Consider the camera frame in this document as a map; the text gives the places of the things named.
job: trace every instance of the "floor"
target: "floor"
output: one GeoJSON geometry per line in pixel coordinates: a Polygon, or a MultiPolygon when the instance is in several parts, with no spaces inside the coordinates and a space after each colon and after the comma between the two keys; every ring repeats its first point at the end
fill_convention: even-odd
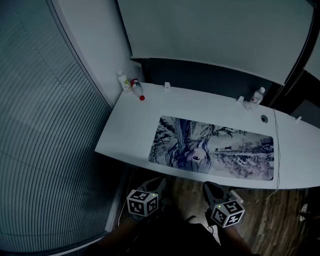
{"type": "MultiPolygon", "coordinates": [[[[153,177],[163,176],[150,170],[136,170],[131,178],[130,188],[153,177]]],[[[198,222],[208,226],[202,183],[194,180],[166,175],[167,189],[172,200],[187,219],[195,215],[198,222]]],[[[299,222],[299,210],[306,201],[308,189],[279,190],[265,200],[273,190],[242,189],[235,191],[244,200],[245,214],[236,224],[239,234],[261,256],[294,256],[307,237],[305,222],[299,222]]]]}

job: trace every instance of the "anime mouse pad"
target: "anime mouse pad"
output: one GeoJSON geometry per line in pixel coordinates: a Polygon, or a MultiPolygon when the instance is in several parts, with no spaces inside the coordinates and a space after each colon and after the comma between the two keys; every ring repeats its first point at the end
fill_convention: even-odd
{"type": "Polygon", "coordinates": [[[190,172],[271,181],[270,136],[176,117],[160,118],[148,160],[190,172]]]}

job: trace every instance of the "water bottle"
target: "water bottle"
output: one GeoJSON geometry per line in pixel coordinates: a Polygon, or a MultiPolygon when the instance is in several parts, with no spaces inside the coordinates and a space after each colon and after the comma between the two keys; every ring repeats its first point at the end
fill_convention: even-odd
{"type": "Polygon", "coordinates": [[[132,86],[134,94],[139,97],[140,101],[144,101],[145,100],[144,91],[138,79],[132,79],[130,84],[132,86]]]}
{"type": "Polygon", "coordinates": [[[264,98],[264,93],[265,93],[266,89],[261,87],[259,90],[256,90],[253,94],[253,96],[251,97],[249,102],[245,103],[245,109],[248,112],[252,112],[253,110],[255,110],[258,105],[260,104],[260,102],[263,100],[264,98]]]}
{"type": "Polygon", "coordinates": [[[130,83],[129,83],[128,79],[127,79],[127,76],[124,74],[124,72],[122,70],[120,70],[116,74],[118,76],[118,81],[119,81],[122,89],[125,92],[130,91],[131,90],[131,86],[130,86],[130,83]]]}

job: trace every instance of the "vertical blinds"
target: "vertical blinds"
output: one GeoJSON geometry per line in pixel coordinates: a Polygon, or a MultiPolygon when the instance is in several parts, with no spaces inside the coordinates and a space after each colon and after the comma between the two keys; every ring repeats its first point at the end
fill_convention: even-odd
{"type": "Polygon", "coordinates": [[[0,250],[103,233],[110,204],[94,149],[109,113],[46,1],[1,1],[0,250]]]}

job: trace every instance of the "white desk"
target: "white desk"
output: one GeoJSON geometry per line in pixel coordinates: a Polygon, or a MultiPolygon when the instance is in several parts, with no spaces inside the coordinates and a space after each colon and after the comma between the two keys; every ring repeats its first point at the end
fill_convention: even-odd
{"type": "MultiPolygon", "coordinates": [[[[278,140],[273,110],[259,106],[247,112],[235,99],[216,94],[141,83],[145,100],[132,91],[122,92],[101,134],[95,151],[149,170],[221,185],[275,189],[278,177],[278,140]],[[268,123],[261,121],[268,117],[268,123]],[[272,181],[214,176],[176,169],[148,161],[161,116],[225,126],[272,136],[274,139],[274,178],[272,181]]],[[[280,189],[320,186],[320,129],[276,111],[280,161],[280,189]]]]}

